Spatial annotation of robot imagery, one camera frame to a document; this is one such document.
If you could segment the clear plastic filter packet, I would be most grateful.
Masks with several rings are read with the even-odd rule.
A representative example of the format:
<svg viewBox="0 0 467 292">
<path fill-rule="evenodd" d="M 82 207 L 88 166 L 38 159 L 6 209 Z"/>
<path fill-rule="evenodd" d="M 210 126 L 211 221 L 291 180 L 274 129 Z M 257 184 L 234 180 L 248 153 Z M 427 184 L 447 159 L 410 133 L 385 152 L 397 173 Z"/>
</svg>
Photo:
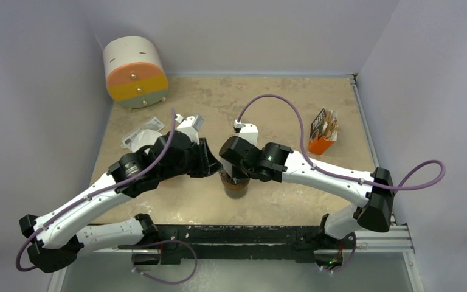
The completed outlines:
<svg viewBox="0 0 467 292">
<path fill-rule="evenodd" d="M 131 149 L 133 140 L 140 132 L 144 130 L 161 131 L 164 127 L 165 125 L 156 116 L 150 117 L 146 122 L 121 138 L 121 147 Z"/>
</svg>

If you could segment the grey glass carafe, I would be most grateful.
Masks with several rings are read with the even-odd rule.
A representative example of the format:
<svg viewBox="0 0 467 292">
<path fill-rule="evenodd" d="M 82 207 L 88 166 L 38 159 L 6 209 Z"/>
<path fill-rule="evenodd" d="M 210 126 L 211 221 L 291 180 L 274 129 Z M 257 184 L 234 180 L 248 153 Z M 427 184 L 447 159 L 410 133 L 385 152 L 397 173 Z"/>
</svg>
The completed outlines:
<svg viewBox="0 0 467 292">
<path fill-rule="evenodd" d="M 232 189 L 225 188 L 224 191 L 225 191 L 225 194 L 229 198 L 237 200 L 237 199 L 241 199 L 244 196 L 246 196 L 248 189 L 245 188 L 245 189 L 232 190 Z"/>
</svg>

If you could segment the white round drawer cabinet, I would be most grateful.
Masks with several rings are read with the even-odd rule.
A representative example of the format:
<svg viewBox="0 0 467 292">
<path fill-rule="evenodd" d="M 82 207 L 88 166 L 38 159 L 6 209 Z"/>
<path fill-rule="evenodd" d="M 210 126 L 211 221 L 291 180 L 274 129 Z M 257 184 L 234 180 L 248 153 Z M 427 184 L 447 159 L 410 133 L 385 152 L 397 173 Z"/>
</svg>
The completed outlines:
<svg viewBox="0 0 467 292">
<path fill-rule="evenodd" d="M 125 36 L 103 50 L 106 89 L 125 108 L 138 109 L 165 100 L 168 78 L 155 45 L 141 36 Z"/>
</svg>

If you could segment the orange coffee filter box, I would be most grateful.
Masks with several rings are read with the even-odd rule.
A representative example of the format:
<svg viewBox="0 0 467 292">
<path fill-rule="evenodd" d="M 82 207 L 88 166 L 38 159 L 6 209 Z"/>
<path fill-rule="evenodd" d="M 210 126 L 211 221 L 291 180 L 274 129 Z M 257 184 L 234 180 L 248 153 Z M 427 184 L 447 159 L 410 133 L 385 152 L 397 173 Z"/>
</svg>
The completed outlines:
<svg viewBox="0 0 467 292">
<path fill-rule="evenodd" d="M 308 151 L 322 155 L 337 141 L 338 131 L 337 111 L 322 108 L 311 123 Z"/>
</svg>

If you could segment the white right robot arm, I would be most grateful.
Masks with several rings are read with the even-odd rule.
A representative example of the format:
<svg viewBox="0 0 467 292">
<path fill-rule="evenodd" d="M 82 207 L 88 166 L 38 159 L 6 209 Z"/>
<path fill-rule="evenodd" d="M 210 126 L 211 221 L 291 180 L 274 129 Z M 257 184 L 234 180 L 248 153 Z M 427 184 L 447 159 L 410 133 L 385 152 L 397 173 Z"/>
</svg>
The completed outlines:
<svg viewBox="0 0 467 292">
<path fill-rule="evenodd" d="M 221 147 L 219 156 L 234 170 L 250 179 L 308 186 L 349 201 L 349 206 L 327 215 L 323 227 L 317 231 L 318 242 L 326 248 L 360 229 L 382 233 L 390 229 L 394 194 L 387 188 L 372 185 L 377 181 L 388 186 L 391 179 L 387 170 L 376 168 L 370 173 L 344 169 L 320 161 L 309 164 L 303 154 L 291 147 L 269 142 L 259 149 L 238 136 L 228 138 Z M 313 164 L 340 174 L 359 177 L 356 181 L 335 178 L 314 169 Z"/>
</svg>

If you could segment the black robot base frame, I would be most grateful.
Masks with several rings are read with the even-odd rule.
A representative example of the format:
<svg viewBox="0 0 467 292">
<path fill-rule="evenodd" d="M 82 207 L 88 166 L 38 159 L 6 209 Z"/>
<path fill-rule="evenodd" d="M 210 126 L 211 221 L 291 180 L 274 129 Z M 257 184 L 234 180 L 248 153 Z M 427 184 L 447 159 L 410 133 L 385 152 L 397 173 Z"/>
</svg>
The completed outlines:
<svg viewBox="0 0 467 292">
<path fill-rule="evenodd" d="M 160 263 L 182 259 L 293 260 L 327 268 L 341 266 L 343 251 L 354 246 L 355 233 L 335 239 L 318 226 L 247 226 L 154 224 L 147 214 L 135 216 L 141 225 L 139 243 L 119 249 L 157 249 Z"/>
</svg>

